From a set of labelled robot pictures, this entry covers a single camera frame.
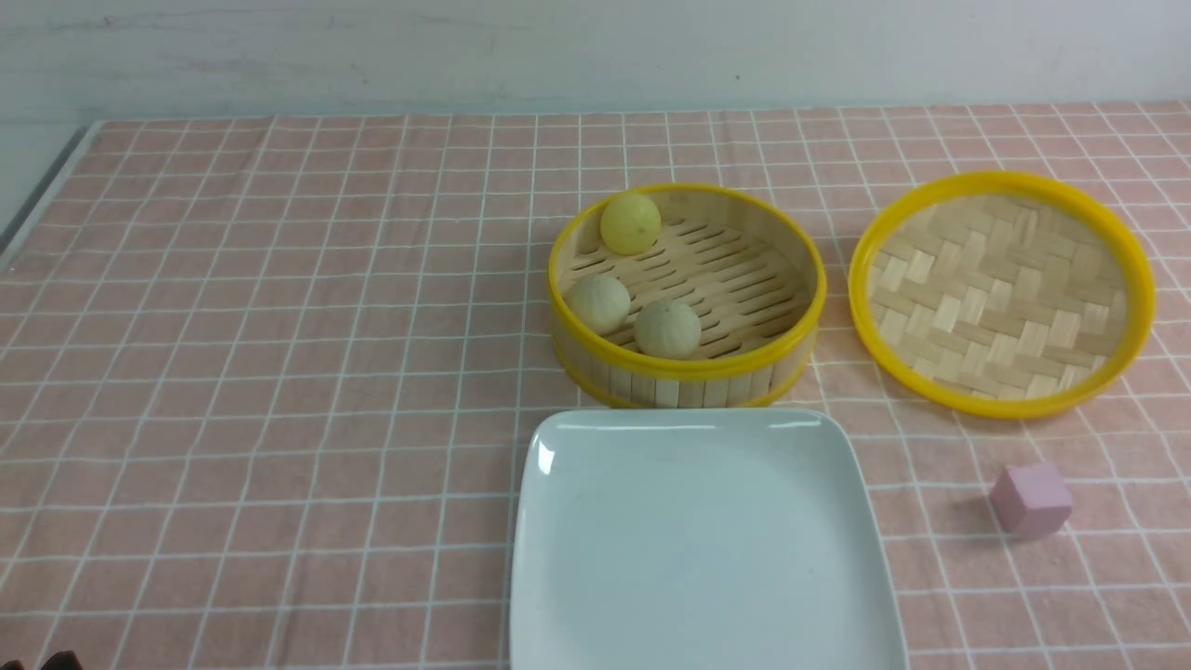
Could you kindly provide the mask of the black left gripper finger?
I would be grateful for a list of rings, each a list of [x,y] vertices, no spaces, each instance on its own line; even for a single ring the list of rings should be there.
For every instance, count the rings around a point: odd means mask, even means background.
[[[40,665],[40,670],[82,670],[85,666],[77,660],[73,651],[60,651],[46,658]]]

